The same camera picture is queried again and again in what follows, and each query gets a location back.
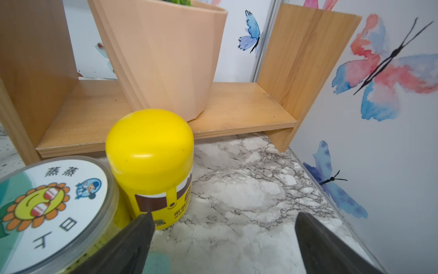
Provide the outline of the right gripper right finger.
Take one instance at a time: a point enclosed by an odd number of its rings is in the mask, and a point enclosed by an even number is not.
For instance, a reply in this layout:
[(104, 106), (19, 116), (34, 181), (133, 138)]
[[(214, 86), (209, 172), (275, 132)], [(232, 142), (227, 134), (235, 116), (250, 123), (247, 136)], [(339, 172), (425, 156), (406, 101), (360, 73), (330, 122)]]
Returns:
[(295, 234), (308, 274), (381, 273), (309, 213), (298, 214)]

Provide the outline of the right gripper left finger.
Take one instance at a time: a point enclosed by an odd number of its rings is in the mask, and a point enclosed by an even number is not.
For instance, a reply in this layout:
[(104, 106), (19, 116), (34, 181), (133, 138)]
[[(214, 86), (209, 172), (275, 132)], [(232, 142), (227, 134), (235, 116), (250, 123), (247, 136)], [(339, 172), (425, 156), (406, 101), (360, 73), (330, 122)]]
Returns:
[(141, 214), (72, 273), (141, 274), (154, 232), (152, 214)]

